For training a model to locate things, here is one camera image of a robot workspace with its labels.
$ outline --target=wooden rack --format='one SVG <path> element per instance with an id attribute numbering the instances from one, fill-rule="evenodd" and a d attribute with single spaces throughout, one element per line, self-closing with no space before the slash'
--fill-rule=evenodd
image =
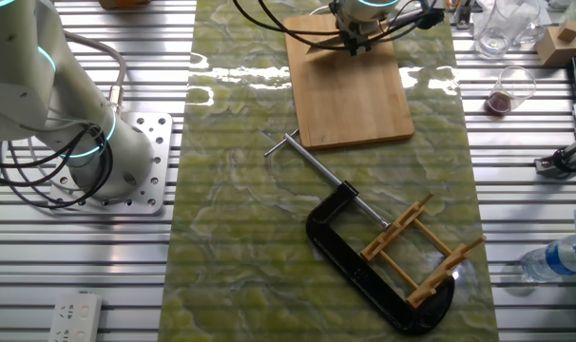
<path id="1" fill-rule="evenodd" d="M 431 295 L 436 294 L 436 287 L 440 285 L 449 276 L 452 276 L 452 271 L 463 260 L 470 257 L 470 250 L 480 243 L 484 242 L 487 237 L 481 236 L 479 239 L 470 245 L 460 244 L 454 250 L 451 250 L 447 245 L 442 242 L 436 235 L 428 229 L 418 217 L 425 212 L 425 204 L 433 197 L 433 193 L 429 193 L 423 200 L 413 203 L 407 211 L 405 211 L 392 225 L 376 237 L 366 248 L 360 253 L 367 261 L 372 261 L 377 255 L 380 255 L 390 266 L 406 280 L 413 288 L 414 291 L 407 298 L 407 302 L 416 309 Z M 445 255 L 444 261 L 436 267 L 435 270 L 421 283 L 417 284 L 407 275 L 384 251 L 385 247 L 395 240 L 404 230 L 414 223 L 425 235 L 430 238 L 438 247 L 440 252 Z"/>

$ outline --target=black c-clamp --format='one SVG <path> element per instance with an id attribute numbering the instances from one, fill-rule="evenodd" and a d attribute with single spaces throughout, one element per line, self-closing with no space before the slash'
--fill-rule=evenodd
<path id="1" fill-rule="evenodd" d="M 280 145 L 291 144 L 331 181 L 334 183 L 338 181 L 335 175 L 309 154 L 291 135 L 286 134 L 284 138 L 285 140 Z M 357 197 L 358 194 L 350 183 L 340 182 L 336 190 L 309 214 L 306 224 L 307 237 L 401 333 L 422 335 L 430 332 L 442 321 L 449 310 L 455 289 L 454 279 L 451 276 L 445 279 L 436 288 L 436 294 L 428 297 L 417 309 L 413 309 L 330 226 L 330 222 L 348 204 L 355 201 L 363 203 Z M 387 227 L 387 223 L 384 223 L 385 221 L 378 215 L 374 219 L 380 220 Z"/>

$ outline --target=metal mounting plate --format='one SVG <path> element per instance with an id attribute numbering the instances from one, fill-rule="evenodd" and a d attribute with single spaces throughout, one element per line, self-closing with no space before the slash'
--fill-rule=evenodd
<path id="1" fill-rule="evenodd" d="M 123 113 L 122 119 L 127 124 L 137 127 L 151 141 L 153 147 L 152 167 L 147 179 L 131 194 L 122 199 L 114 199 L 111 203 L 103 205 L 99 199 L 88 199 L 84 205 L 73 205 L 67 209 L 54 210 L 58 215 L 64 216 L 152 216 L 160 214 L 163 209 L 163 194 L 170 152 L 170 138 L 172 135 L 172 117 L 166 113 Z M 65 167 L 56 177 L 56 182 L 65 187 L 76 188 L 68 168 Z M 68 191 L 51 186 L 50 195 L 55 199 L 64 201 L 76 200 L 84 192 Z"/>

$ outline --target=metal slotted table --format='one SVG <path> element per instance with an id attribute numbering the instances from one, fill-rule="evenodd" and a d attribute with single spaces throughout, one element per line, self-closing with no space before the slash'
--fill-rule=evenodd
<path id="1" fill-rule="evenodd" d="M 178 173 L 184 98 L 196 1 L 153 1 L 138 11 L 106 12 L 97 2 L 56 4 L 66 28 L 117 48 L 129 66 L 125 111 L 173 116 L 165 211 L 154 218 L 56 218 L 0 187 L 0 341 L 47 341 L 61 294 L 104 298 L 99 341 L 156 341 Z M 473 53 L 468 31 L 453 31 L 499 336 L 503 341 L 576 340 L 576 278 L 535 287 L 506 271 L 523 253 L 574 232 L 576 177 L 545 180 L 532 161 L 573 141 L 573 92 L 563 69 L 540 67 L 530 48 L 489 62 Z M 70 45 L 108 92 L 117 66 Z M 531 70 L 538 91 L 502 121 L 482 110 L 502 68 Z M 27 159 L 21 145 L 19 155 Z"/>

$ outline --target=metal screw rod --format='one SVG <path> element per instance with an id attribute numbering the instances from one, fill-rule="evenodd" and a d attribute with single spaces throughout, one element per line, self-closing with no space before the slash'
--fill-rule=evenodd
<path id="1" fill-rule="evenodd" d="M 298 128 L 295 129 L 294 132 L 290 133 L 291 137 L 296 136 L 296 134 L 298 134 Z M 284 144 L 286 143 L 286 140 L 282 140 L 281 142 L 279 142 L 277 145 L 273 146 L 269 151 L 267 151 L 267 153 L 265 153 L 263 156 L 265 158 L 269 157 L 270 154 L 276 152 L 278 150 L 278 148 L 282 147 Z"/>
<path id="2" fill-rule="evenodd" d="M 284 135 L 284 140 L 287 143 L 291 144 L 296 149 L 296 151 L 298 151 L 298 153 L 300 153 L 303 157 L 305 157 L 307 161 L 313 164 L 322 174 L 324 174 L 324 176 L 328 177 L 328 179 L 331 180 L 331 182 L 333 182 L 336 186 L 339 186 L 342 183 L 342 181 L 338 179 L 332 172 L 330 172 L 330 170 L 328 170 L 326 166 L 324 166 L 321 162 L 319 162 L 316 159 L 316 157 L 312 156 L 309 152 L 307 152 L 305 147 L 303 147 L 300 143 L 294 140 L 289 134 Z M 364 200 L 362 200 L 360 197 L 356 197 L 354 199 L 354 202 L 360 208 L 362 208 L 366 212 L 366 214 L 368 214 L 368 216 L 373 218 L 375 221 L 381 223 L 383 229 L 390 226 L 390 223 L 388 223 L 384 218 L 382 218 L 379 214 L 377 214 L 376 211 L 373 210 L 373 208 L 371 208 L 368 204 L 366 204 L 366 202 L 364 202 Z"/>

